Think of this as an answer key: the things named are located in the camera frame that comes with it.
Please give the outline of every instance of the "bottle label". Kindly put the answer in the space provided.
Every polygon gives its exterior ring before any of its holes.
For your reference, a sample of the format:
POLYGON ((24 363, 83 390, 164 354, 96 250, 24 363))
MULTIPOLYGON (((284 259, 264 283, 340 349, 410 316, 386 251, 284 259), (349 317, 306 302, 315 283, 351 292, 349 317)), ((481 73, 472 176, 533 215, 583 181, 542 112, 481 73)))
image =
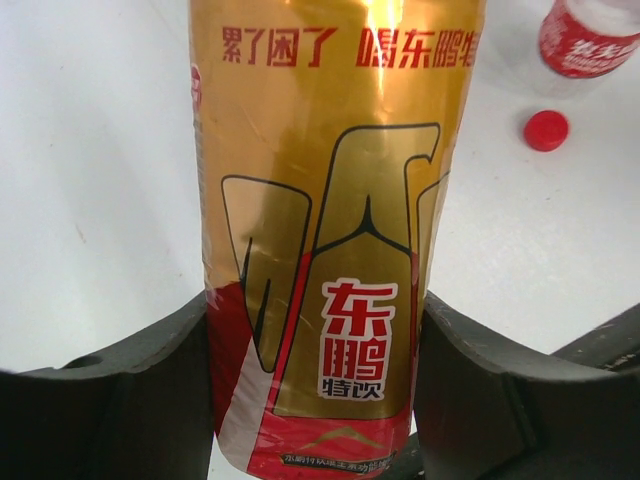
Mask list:
POLYGON ((626 37, 601 35, 580 23, 556 0, 540 29, 540 54, 556 72, 571 78, 592 78, 622 65, 640 45, 640 33, 626 37))

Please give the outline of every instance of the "red bottle cap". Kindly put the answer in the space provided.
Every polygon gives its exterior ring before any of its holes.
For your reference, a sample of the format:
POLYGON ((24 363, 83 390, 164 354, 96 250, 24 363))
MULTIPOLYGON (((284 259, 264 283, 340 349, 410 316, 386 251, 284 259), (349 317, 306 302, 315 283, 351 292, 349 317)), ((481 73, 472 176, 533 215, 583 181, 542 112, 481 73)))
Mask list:
POLYGON ((569 136, 569 122, 560 112, 543 110, 529 119, 524 127, 524 138, 539 152, 555 150, 569 136))

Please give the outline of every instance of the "white surface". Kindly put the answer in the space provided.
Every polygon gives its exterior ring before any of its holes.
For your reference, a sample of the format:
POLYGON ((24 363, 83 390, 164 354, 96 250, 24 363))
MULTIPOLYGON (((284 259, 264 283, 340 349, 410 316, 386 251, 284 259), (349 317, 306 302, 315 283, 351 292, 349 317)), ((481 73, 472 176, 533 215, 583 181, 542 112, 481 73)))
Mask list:
POLYGON ((640 4, 637 0, 568 0, 576 20, 594 32, 625 37, 640 32, 640 4))
MULTIPOLYGON (((550 352, 640 300, 640 57, 532 93, 549 0, 489 0, 431 288, 550 352), (573 132, 537 154, 523 118, 573 132)), ((0 368, 61 366, 202 288, 186 0, 0 0, 0 368)), ((212 479, 237 474, 214 453, 212 479)))

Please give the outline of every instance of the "hole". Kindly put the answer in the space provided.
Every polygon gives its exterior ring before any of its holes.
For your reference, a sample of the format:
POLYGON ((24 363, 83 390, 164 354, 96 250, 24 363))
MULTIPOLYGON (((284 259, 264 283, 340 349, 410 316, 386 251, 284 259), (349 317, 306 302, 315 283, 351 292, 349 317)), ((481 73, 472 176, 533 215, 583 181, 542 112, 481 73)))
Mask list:
POLYGON ((98 365, 102 363, 102 358, 98 355, 85 355, 84 357, 76 358, 75 360, 69 362, 63 368, 83 368, 83 367, 91 367, 92 365, 98 365))

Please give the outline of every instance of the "white plastic bottle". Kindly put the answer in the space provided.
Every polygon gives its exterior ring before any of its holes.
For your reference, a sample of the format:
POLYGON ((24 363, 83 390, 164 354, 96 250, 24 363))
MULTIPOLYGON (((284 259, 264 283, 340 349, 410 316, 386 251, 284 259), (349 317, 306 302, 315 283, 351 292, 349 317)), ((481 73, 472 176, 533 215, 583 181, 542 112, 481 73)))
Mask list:
POLYGON ((640 0, 556 0, 540 28, 530 78, 539 93, 591 90, 640 46, 640 0))

